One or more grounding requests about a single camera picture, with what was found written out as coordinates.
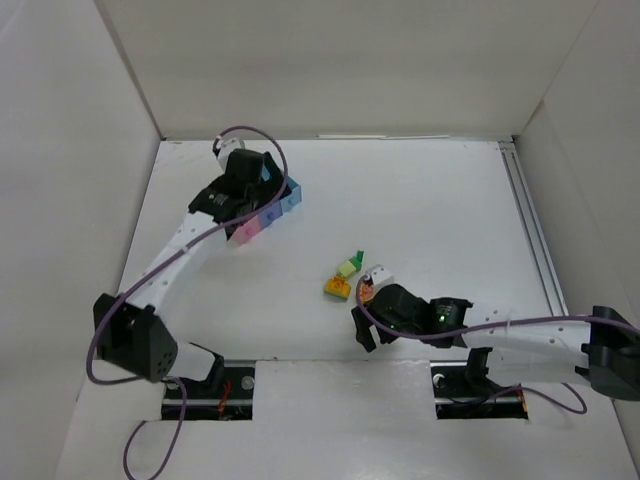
small toy piece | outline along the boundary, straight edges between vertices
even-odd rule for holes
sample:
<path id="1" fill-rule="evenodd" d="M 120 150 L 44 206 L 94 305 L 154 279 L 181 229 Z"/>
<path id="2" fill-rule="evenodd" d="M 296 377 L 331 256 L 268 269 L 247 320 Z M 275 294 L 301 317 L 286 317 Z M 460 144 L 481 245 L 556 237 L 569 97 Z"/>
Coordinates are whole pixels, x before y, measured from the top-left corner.
<path id="1" fill-rule="evenodd" d="M 364 272 L 364 280 L 360 287 L 360 298 L 362 303 L 373 300 L 373 297 L 383 287 L 391 285 L 394 282 L 393 275 L 382 265 L 374 265 Z"/>
<path id="2" fill-rule="evenodd" d="M 360 286 L 360 299 L 362 303 L 368 303 L 373 300 L 373 295 L 375 294 L 375 289 L 373 285 L 367 285 L 366 283 L 362 283 Z"/>
<path id="3" fill-rule="evenodd" d="M 364 250 L 358 250 L 358 253 L 351 257 L 338 267 L 338 274 L 344 278 L 350 278 L 354 273 L 362 270 L 362 260 L 364 259 Z"/>
<path id="4" fill-rule="evenodd" d="M 324 293 L 347 300 L 351 293 L 351 285 L 342 277 L 333 277 L 325 285 Z"/>

black bracket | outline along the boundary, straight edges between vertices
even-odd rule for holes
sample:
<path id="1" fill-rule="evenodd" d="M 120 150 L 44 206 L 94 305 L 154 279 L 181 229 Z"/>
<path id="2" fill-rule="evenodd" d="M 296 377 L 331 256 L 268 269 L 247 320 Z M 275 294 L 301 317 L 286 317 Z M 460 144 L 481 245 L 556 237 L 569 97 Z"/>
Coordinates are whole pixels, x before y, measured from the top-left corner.
<path id="1" fill-rule="evenodd" d="M 365 306 L 376 320 L 384 326 L 402 333 L 413 335 L 433 335 L 465 328 L 464 315 L 473 304 L 460 298 L 442 297 L 426 302 L 412 295 L 397 283 L 387 285 Z M 351 310 L 356 325 L 356 340 L 367 352 L 376 348 L 371 335 L 372 323 L 360 307 Z M 394 342 L 398 337 L 376 328 L 380 343 Z M 436 348 L 450 348 L 465 345 L 459 336 L 442 340 L 423 341 Z"/>
<path id="2" fill-rule="evenodd" d="M 100 295 L 93 305 L 95 328 L 116 300 L 106 293 Z M 140 309 L 125 303 L 100 337 L 97 353 L 98 358 L 155 383 L 171 370 L 178 344 L 152 307 Z"/>
<path id="3" fill-rule="evenodd" d="M 593 307 L 593 316 L 630 325 L 609 307 Z M 591 382 L 598 393 L 610 398 L 640 401 L 640 336 L 614 326 L 591 324 L 589 343 L 582 345 L 589 368 L 576 373 Z"/>

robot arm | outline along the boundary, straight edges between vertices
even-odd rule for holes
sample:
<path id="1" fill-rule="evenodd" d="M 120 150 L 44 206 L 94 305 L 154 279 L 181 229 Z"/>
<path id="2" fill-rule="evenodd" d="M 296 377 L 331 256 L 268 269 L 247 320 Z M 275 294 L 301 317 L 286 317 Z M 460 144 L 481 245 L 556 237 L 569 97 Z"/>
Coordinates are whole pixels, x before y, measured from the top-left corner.
<path id="1" fill-rule="evenodd" d="M 470 349 L 465 377 L 478 390 L 523 381 L 582 383 L 611 398 L 640 401 L 640 339 L 627 330 L 561 318 L 511 325 L 510 312 L 500 307 L 415 297 L 380 266 L 367 271 L 363 282 L 376 294 L 351 313 L 356 340 L 368 352 L 376 348 L 375 324 L 381 344 L 405 337 L 436 348 Z M 594 307 L 593 317 L 629 325 L 606 307 Z M 503 326 L 484 328 L 495 322 Z"/>
<path id="2" fill-rule="evenodd" d="M 157 269 L 177 252 L 184 254 L 141 286 L 116 311 L 97 346 L 98 357 L 150 382 L 180 377 L 217 388 L 224 359 L 204 347 L 177 341 L 166 327 L 170 308 L 195 271 L 224 248 L 235 227 L 207 235 L 219 224 L 247 215 L 277 194 L 284 178 L 269 153 L 245 150 L 233 139 L 223 144 L 224 174 L 189 204 L 180 227 L 147 268 Z M 290 193 L 285 188 L 281 196 Z M 94 304 L 96 328 L 117 297 L 103 294 Z"/>

colorful block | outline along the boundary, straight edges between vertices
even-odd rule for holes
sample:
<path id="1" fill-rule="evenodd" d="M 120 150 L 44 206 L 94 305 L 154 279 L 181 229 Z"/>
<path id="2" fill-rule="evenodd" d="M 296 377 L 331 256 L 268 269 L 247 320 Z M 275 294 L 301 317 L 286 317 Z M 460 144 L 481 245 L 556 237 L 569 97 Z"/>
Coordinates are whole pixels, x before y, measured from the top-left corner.
<path id="1" fill-rule="evenodd" d="M 291 211 L 298 203 L 302 201 L 302 189 L 298 183 L 292 178 L 287 180 L 287 184 L 291 189 L 291 193 L 284 198 L 281 198 L 279 202 L 274 203 L 267 210 L 262 212 L 258 217 L 253 217 L 247 223 L 240 225 L 229 240 L 233 241 L 236 245 L 243 245 L 247 243 L 252 237 L 256 236 L 262 230 L 271 225 L 275 220 L 280 218 L 283 214 Z"/>
<path id="2" fill-rule="evenodd" d="M 351 293 L 351 285 L 342 277 L 333 277 L 325 285 L 324 293 L 347 300 Z"/>

purple cable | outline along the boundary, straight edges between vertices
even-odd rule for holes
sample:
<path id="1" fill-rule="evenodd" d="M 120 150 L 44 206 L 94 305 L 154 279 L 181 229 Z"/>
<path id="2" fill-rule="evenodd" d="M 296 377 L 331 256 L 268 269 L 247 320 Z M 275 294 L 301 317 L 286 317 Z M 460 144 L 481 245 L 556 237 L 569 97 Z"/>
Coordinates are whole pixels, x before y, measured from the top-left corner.
<path id="1" fill-rule="evenodd" d="M 356 286 L 356 292 L 360 291 L 360 287 L 362 287 L 362 282 L 365 277 L 361 277 L 358 280 L 358 285 Z M 452 330 L 446 333 L 436 333 L 433 335 L 415 335 L 413 333 L 403 333 L 398 332 L 397 330 L 393 330 L 392 328 L 387 327 L 386 325 L 380 323 L 380 321 L 376 320 L 376 318 L 369 313 L 369 311 L 365 308 L 362 303 L 362 299 L 359 294 L 356 294 L 356 303 L 360 308 L 360 311 L 363 315 L 369 320 L 372 324 L 374 324 L 377 328 L 386 332 L 394 337 L 399 338 L 409 338 L 411 340 L 424 340 L 431 342 L 433 340 L 442 340 L 444 338 L 452 338 L 463 335 L 465 333 L 479 332 L 480 330 L 490 330 L 492 328 L 502 328 L 502 327 L 517 327 L 520 325 L 539 325 L 542 323 L 556 323 L 556 322 L 587 322 L 587 323 L 597 323 L 600 325 L 608 325 L 610 327 L 615 327 L 619 330 L 625 330 L 627 332 L 631 332 L 634 335 L 640 335 L 640 330 L 636 327 L 632 327 L 631 325 L 627 325 L 626 323 L 617 322 L 615 320 L 611 320 L 609 318 L 599 318 L 599 317 L 589 317 L 589 316 L 579 316 L 579 315 L 562 315 L 557 317 L 540 317 L 540 318 L 525 318 L 522 320 L 510 320 L 510 321 L 501 321 L 501 322 L 490 322 L 483 323 L 481 325 L 472 325 L 467 328 L 460 328 L 458 330 Z"/>
<path id="2" fill-rule="evenodd" d="M 248 126 L 248 125 L 236 125 L 234 127 L 229 127 L 226 130 L 222 131 L 215 138 L 215 140 L 213 142 L 213 150 L 214 151 L 216 150 L 216 147 L 217 147 L 218 143 L 222 140 L 222 138 L 225 135 L 228 135 L 229 133 L 231 133 L 233 131 L 236 131 L 236 130 L 248 130 L 250 132 L 257 133 L 259 135 L 262 135 L 264 138 L 266 138 L 267 140 L 269 140 L 273 144 L 273 146 L 278 151 L 278 154 L 280 155 L 280 158 L 282 160 L 282 175 L 283 175 L 282 185 L 278 189 L 278 192 L 274 195 L 274 197 L 266 205 L 260 207 L 255 212 L 250 212 L 250 213 L 248 213 L 246 215 L 243 215 L 243 216 L 238 217 L 238 218 L 234 218 L 233 220 L 229 220 L 228 222 L 223 222 L 223 223 L 221 223 L 219 225 L 216 225 L 215 227 L 210 228 L 209 230 L 203 232 L 202 234 L 198 235 L 196 238 L 191 240 L 189 243 L 187 243 L 185 245 L 186 246 L 185 250 L 189 250 L 189 249 L 193 248 L 195 245 L 200 243 L 202 240 L 204 240 L 205 238 L 207 238 L 207 237 L 213 235 L 214 233 L 222 230 L 223 228 L 227 228 L 227 227 L 230 227 L 232 225 L 236 225 L 238 223 L 243 223 L 246 220 L 249 220 L 249 219 L 261 214 L 267 208 L 271 207 L 271 205 L 273 205 L 274 203 L 276 203 L 280 199 L 280 196 L 282 195 L 282 193 L 284 192 L 285 188 L 287 187 L 287 179 L 289 178 L 289 166 L 287 165 L 287 159 L 286 159 L 286 157 L 284 155 L 284 151 L 282 150 L 282 147 L 280 146 L 278 141 L 275 138 L 273 138 L 271 135 L 269 135 L 268 133 L 266 133 L 266 132 L 264 132 L 264 131 L 262 131 L 262 130 L 260 130 L 258 128 L 251 127 L 251 126 Z M 116 301 L 111 306 L 111 308 L 107 311 L 105 316 L 102 318 L 102 320 L 100 321 L 100 324 L 98 324 L 98 328 L 96 328 L 96 331 L 93 334 L 93 338 L 91 339 L 91 343 L 89 344 L 89 350 L 87 351 L 87 358 L 86 358 L 86 361 L 85 361 L 85 369 L 87 371 L 87 377 L 93 383 L 95 383 L 97 385 L 118 385 L 118 384 L 121 384 L 121 383 L 127 383 L 127 382 L 133 382 L 135 380 L 140 380 L 141 377 L 127 377 L 127 378 L 120 378 L 120 379 L 117 379 L 117 380 L 103 380 L 103 379 L 97 378 L 93 373 L 93 356 L 95 354 L 96 348 L 98 347 L 98 342 L 100 341 L 100 337 L 102 336 L 102 334 L 104 333 L 105 329 L 107 328 L 107 325 L 109 325 L 109 322 L 111 321 L 111 319 L 113 318 L 115 313 L 120 309 L 120 307 L 140 287 L 142 287 L 149 280 L 151 280 L 153 277 L 155 277 L 158 273 L 160 273 L 162 270 L 164 270 L 169 265 L 171 265 L 173 262 L 175 262 L 180 257 L 182 257 L 182 255 L 184 255 L 186 253 L 185 250 L 179 250 L 178 252 L 174 253 L 172 256 L 170 256 L 164 262 L 162 262 L 160 265 L 158 265 L 156 268 L 154 268 L 149 273 L 144 275 L 135 284 L 133 284 L 133 286 L 131 288 L 129 288 L 129 290 L 127 290 L 126 292 L 120 294 L 118 296 L 118 298 L 116 299 Z M 167 454 L 165 455 L 164 459 L 162 460 L 162 464 L 160 465 L 160 468 L 158 469 L 158 471 L 156 473 L 154 473 L 153 476 L 151 476 L 149 478 L 149 480 L 155 480 L 156 478 L 158 478 L 158 476 L 162 473 L 162 471 L 166 467 L 167 463 L 169 462 L 169 458 L 171 457 L 171 453 L 173 452 L 173 448 L 175 447 L 176 441 L 178 440 L 178 435 L 180 434 L 180 430 L 182 429 L 182 424 L 184 422 L 184 417 L 185 417 L 185 414 L 186 414 L 186 411 L 187 411 L 187 390 L 186 390 L 184 384 L 180 381 L 180 379 L 174 378 L 174 377 L 171 377 L 171 378 L 172 378 L 172 381 L 174 381 L 180 387 L 180 390 L 182 392 L 182 405 L 180 407 L 180 417 L 178 418 L 178 423 L 176 425 L 176 431 L 173 434 L 173 439 L 171 440 L 171 444 L 169 445 L 169 449 L 167 450 Z M 129 480 L 136 480 L 136 478 L 131 474 L 131 471 L 129 470 L 128 460 L 127 460 L 127 457 L 128 457 L 128 454 L 129 454 L 129 447 L 131 446 L 131 442 L 133 441 L 133 438 L 136 436 L 138 431 L 140 431 L 140 429 L 142 428 L 142 426 L 145 423 L 147 423 L 146 420 L 140 422 L 140 424 L 133 430 L 133 432 L 131 433 L 131 436 L 129 437 L 129 440 L 127 440 L 127 444 L 126 444 L 126 446 L 124 448 L 124 454 L 123 454 L 123 457 L 122 457 L 122 465 L 124 467 L 124 473 L 126 474 L 126 476 L 127 476 L 127 478 Z"/>
<path id="3" fill-rule="evenodd" d="M 178 417 L 178 424 L 176 425 L 176 431 L 173 433 L 173 438 L 171 439 L 171 443 L 169 444 L 169 448 L 167 449 L 167 454 L 164 456 L 164 460 L 160 464 L 160 468 L 158 471 L 149 477 L 148 480 L 155 480 L 160 476 L 164 467 L 167 466 L 169 462 L 169 458 L 171 458 L 171 454 L 173 453 L 173 448 L 176 446 L 176 442 L 178 441 L 178 435 L 180 435 L 180 430 L 182 429 L 182 424 L 184 423 L 184 417 L 187 414 L 187 389 L 177 377 L 171 377 L 171 380 L 180 387 L 180 392 L 182 393 L 182 404 L 180 405 L 180 416 Z M 140 431 L 140 429 L 147 423 L 146 420 L 141 421 L 138 426 L 131 432 L 131 436 L 129 440 L 127 440 L 127 444 L 124 446 L 124 452 L 122 454 L 122 468 L 124 468 L 124 474 L 127 476 L 129 480 L 137 480 L 136 477 L 131 473 L 131 469 L 129 468 L 129 448 L 131 447 L 131 443 L 133 442 L 134 437 Z"/>
<path id="4" fill-rule="evenodd" d="M 273 144 L 273 146 L 278 151 L 278 154 L 280 155 L 280 158 L 282 159 L 282 174 L 283 174 L 283 177 L 284 177 L 282 185 L 278 189 L 278 193 L 275 194 L 275 196 L 271 199 L 271 201 L 269 201 L 269 203 L 267 203 L 263 207 L 259 208 L 255 212 L 250 212 L 250 213 L 247 213 L 246 215 L 243 215 L 241 217 L 234 218 L 233 220 L 229 220 L 228 222 L 221 223 L 221 224 L 216 225 L 215 227 L 210 228 L 209 230 L 201 233 L 200 235 L 198 235 L 196 238 L 194 238 L 193 240 L 191 240 L 189 243 L 187 243 L 185 245 L 187 249 L 193 248 L 195 245 L 200 243 L 202 240 L 204 240 L 205 238 L 207 238 L 207 237 L 213 235 L 214 233 L 222 230 L 223 228 L 227 228 L 227 227 L 230 227 L 232 225 L 236 225 L 238 223 L 243 223 L 246 220 L 249 220 L 249 219 L 255 217 L 256 215 L 259 215 L 260 213 L 264 212 L 267 208 L 269 208 L 271 205 L 273 205 L 275 202 L 277 202 L 280 199 L 280 195 L 282 195 L 282 192 L 284 192 L 284 189 L 287 187 L 287 179 L 289 177 L 289 166 L 287 165 L 287 160 L 285 158 L 284 152 L 282 151 L 282 147 L 280 146 L 278 141 L 275 138 L 273 138 L 271 135 L 269 135 L 268 133 L 263 132 L 262 130 L 260 130 L 258 128 L 250 127 L 250 126 L 247 126 L 247 125 L 237 125 L 237 126 L 234 126 L 234 127 L 229 127 L 226 130 L 224 130 L 223 132 L 221 132 L 220 135 L 218 135 L 216 137 L 216 139 L 214 140 L 214 142 L 213 142 L 214 150 L 216 149 L 217 144 L 220 142 L 220 140 L 222 140 L 222 138 L 225 135 L 227 135 L 227 134 L 229 134 L 229 133 L 231 133 L 233 131 L 236 131 L 236 130 L 248 130 L 250 132 L 257 133 L 257 134 L 262 135 L 263 137 L 265 137 L 267 140 L 269 140 Z M 167 258 L 164 262 L 162 262 L 160 265 L 158 265 L 156 268 L 154 268 L 149 273 L 147 273 L 145 276 L 143 276 L 140 280 L 138 280 L 135 284 L 133 284 L 133 286 L 131 288 L 129 288 L 129 290 L 127 290 L 126 292 L 124 292 L 124 293 L 122 293 L 122 294 L 120 294 L 118 296 L 118 298 L 113 303 L 111 308 L 107 311 L 105 316 L 102 318 L 102 321 L 100 322 L 100 324 L 98 325 L 98 328 L 96 328 L 96 331 L 93 334 L 93 338 L 91 339 L 91 343 L 89 344 L 89 351 L 87 352 L 87 358 L 85 360 L 85 369 L 87 371 L 87 377 L 89 377 L 89 380 L 91 380 L 93 383 L 95 383 L 97 385 L 118 385 L 118 384 L 121 384 L 121 383 L 133 382 L 133 381 L 138 380 L 140 378 L 140 377 L 127 377 L 127 378 L 120 378 L 120 379 L 117 379 L 117 380 L 102 380 L 100 378 L 97 378 L 93 373 L 93 356 L 95 354 L 96 348 L 98 347 L 98 342 L 100 341 L 100 337 L 102 337 L 102 334 L 104 333 L 105 329 L 107 328 L 107 325 L 109 325 L 109 322 L 111 321 L 111 319 L 113 318 L 115 313 L 120 309 L 120 307 L 122 305 L 124 305 L 124 303 L 127 301 L 127 299 L 131 295 L 133 295 L 140 287 L 142 287 L 149 280 L 151 280 L 153 277 L 155 277 L 158 273 L 160 273 L 162 270 L 167 268 L 173 262 L 178 260 L 184 254 L 185 254 L 185 250 L 177 251 L 176 253 L 171 255 L 169 258 Z"/>
<path id="5" fill-rule="evenodd" d="M 494 393 L 493 395 L 491 395 L 489 398 L 487 398 L 487 402 L 501 397 L 503 395 L 508 395 L 509 393 L 512 392 L 529 392 L 529 393 L 533 393 L 535 395 L 538 395 L 539 397 L 544 398 L 547 402 L 555 405 L 556 407 L 559 407 L 563 410 L 566 410 L 568 412 L 571 413 L 575 413 L 576 415 L 584 415 L 585 413 L 587 413 L 587 402 L 584 401 L 584 398 L 582 398 L 582 396 L 577 392 L 577 390 L 575 388 L 573 388 L 571 385 L 569 385 L 568 383 L 562 383 L 563 386 L 565 386 L 567 389 L 569 389 L 569 391 L 571 393 L 573 393 L 575 395 L 575 397 L 578 399 L 578 401 L 580 402 L 580 405 L 582 406 L 582 410 L 578 410 L 576 408 L 570 407 L 569 405 L 565 405 L 562 402 L 559 402 L 558 400 L 556 400 L 555 398 L 550 397 L 549 395 L 547 395 L 546 393 L 542 393 L 539 390 L 536 390 L 535 388 L 529 388 L 529 387 L 523 387 L 522 385 L 519 386 L 514 386 L 514 387 L 508 387 L 505 388 L 504 390 L 500 390 L 497 393 Z"/>
<path id="6" fill-rule="evenodd" d="M 548 401 L 552 405 L 555 405 L 556 407 L 559 407 L 559 408 L 561 408 L 563 410 L 566 410 L 568 412 L 571 412 L 571 413 L 575 413 L 576 415 L 584 415 L 585 413 L 587 413 L 587 411 L 588 411 L 587 402 L 584 401 L 584 398 L 582 398 L 582 396 L 576 391 L 576 389 L 573 388 L 568 383 L 564 383 L 563 382 L 563 383 L 561 383 L 561 385 L 566 387 L 571 393 L 573 393 L 573 395 L 580 402 L 580 406 L 582 407 L 582 410 L 578 410 L 576 408 L 573 408 L 573 407 L 570 407 L 568 405 L 565 405 L 564 403 L 559 402 L 555 398 L 550 397 L 546 393 L 542 393 L 540 390 L 536 390 L 534 388 L 529 388 L 529 387 L 523 387 L 522 385 L 514 385 L 512 387 L 503 388 L 499 392 L 496 392 L 493 395 L 490 395 L 490 396 L 488 396 L 486 398 L 483 398 L 482 400 L 472 400 L 470 402 L 458 402 L 458 401 L 454 401 L 452 399 L 450 399 L 450 400 L 453 401 L 452 405 L 456 405 L 456 406 L 460 406 L 460 407 L 475 407 L 475 406 L 484 405 L 485 403 L 490 402 L 491 400 L 495 400 L 498 397 L 502 397 L 503 395 L 508 395 L 510 393 L 513 393 L 513 392 L 529 392 L 529 393 L 533 393 L 534 395 L 538 395 L 539 397 L 542 397 L 543 399 L 545 399 L 546 401 Z"/>

